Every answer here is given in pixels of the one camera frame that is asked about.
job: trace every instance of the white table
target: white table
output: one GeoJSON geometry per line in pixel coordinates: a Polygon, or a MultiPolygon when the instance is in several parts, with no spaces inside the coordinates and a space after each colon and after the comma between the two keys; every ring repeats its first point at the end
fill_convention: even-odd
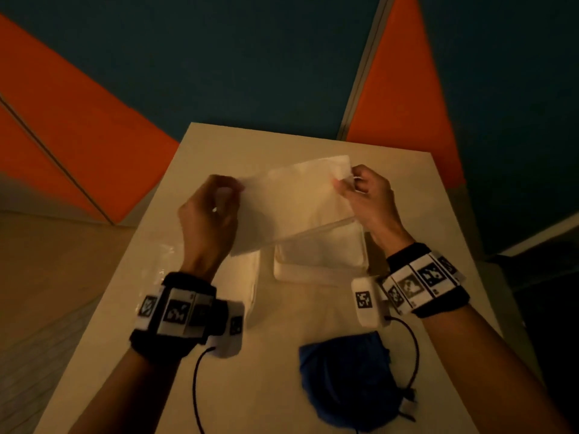
{"type": "MultiPolygon", "coordinates": [[[[350,155],[352,164],[364,163],[389,178],[404,225],[466,275],[465,288],[473,306],[498,329],[429,153],[191,124],[40,420],[37,434],[66,432],[127,350],[143,270],[155,264],[159,244],[181,244],[177,208],[208,174],[247,176],[340,154],[350,155]]],[[[172,261],[175,268],[181,258],[178,254],[172,261]]],[[[208,434],[338,432],[317,418],[302,390],[298,347],[369,329],[358,324],[351,290],[276,282],[272,258],[271,250],[262,253],[257,301],[241,353],[230,359],[206,357],[201,363],[199,411],[208,434]]],[[[415,383],[418,422],[397,418],[380,432],[476,432],[421,322],[412,315],[405,319],[414,329],[421,351],[415,383]]],[[[391,350],[394,377],[402,385],[410,376],[415,356],[410,336],[397,323],[381,329],[380,335],[391,350]]],[[[197,347],[181,364],[157,432],[197,432],[191,384],[195,361],[203,349],[197,347]]]]}

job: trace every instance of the wooden floor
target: wooden floor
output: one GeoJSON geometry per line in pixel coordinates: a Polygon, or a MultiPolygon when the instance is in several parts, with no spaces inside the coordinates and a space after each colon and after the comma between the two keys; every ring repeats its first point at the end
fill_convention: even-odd
{"type": "Polygon", "coordinates": [[[133,233],[0,212],[0,352],[100,296],[133,233]]]}

